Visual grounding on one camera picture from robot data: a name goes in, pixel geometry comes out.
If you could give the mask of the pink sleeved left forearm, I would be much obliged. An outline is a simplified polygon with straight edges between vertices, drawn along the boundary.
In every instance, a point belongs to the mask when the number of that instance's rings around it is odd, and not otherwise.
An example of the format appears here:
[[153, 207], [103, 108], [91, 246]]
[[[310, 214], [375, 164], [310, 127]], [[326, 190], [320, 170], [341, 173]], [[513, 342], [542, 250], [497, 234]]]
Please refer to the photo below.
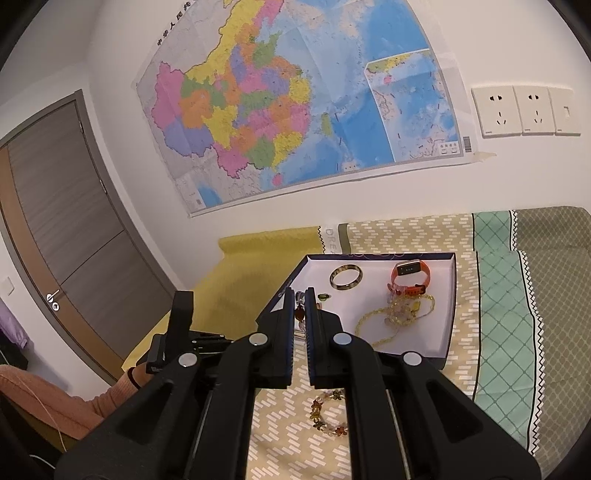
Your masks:
[[152, 378], [142, 363], [130, 368], [104, 393], [83, 400], [37, 375], [2, 365], [1, 393], [37, 420], [81, 440]]

